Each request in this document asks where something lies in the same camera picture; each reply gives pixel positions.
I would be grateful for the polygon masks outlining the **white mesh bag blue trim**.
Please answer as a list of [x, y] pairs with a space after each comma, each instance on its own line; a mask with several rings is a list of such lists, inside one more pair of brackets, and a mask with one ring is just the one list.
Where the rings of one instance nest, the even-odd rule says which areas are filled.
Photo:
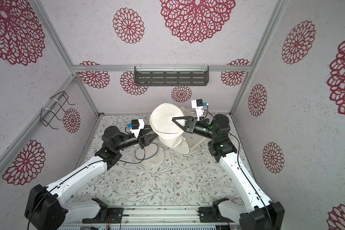
[[160, 166], [164, 162], [164, 157], [164, 149], [154, 142], [135, 152], [135, 158], [148, 168]]

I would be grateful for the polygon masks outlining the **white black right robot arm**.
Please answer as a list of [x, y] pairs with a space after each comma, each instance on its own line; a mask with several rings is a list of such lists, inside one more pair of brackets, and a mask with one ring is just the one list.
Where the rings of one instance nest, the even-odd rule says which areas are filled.
[[240, 193], [243, 206], [222, 198], [212, 203], [211, 216], [215, 221], [231, 220], [241, 230], [279, 230], [285, 209], [280, 202], [274, 203], [243, 166], [239, 146], [230, 140], [231, 127], [225, 115], [214, 116], [211, 123], [195, 117], [174, 117], [172, 121], [187, 133], [210, 139], [209, 152], [226, 171]]

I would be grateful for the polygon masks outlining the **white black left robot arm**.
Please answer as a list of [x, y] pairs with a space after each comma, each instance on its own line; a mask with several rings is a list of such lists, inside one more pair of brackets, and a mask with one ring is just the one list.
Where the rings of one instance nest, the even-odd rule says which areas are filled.
[[102, 147], [94, 157], [63, 178], [31, 189], [25, 210], [28, 224], [38, 230], [56, 230], [64, 223], [78, 220], [106, 222], [108, 206], [101, 199], [93, 198], [76, 205], [67, 205], [66, 201], [91, 179], [116, 165], [122, 157], [121, 150], [134, 145], [143, 149], [157, 137], [150, 125], [128, 134], [116, 126], [107, 127], [102, 135]]

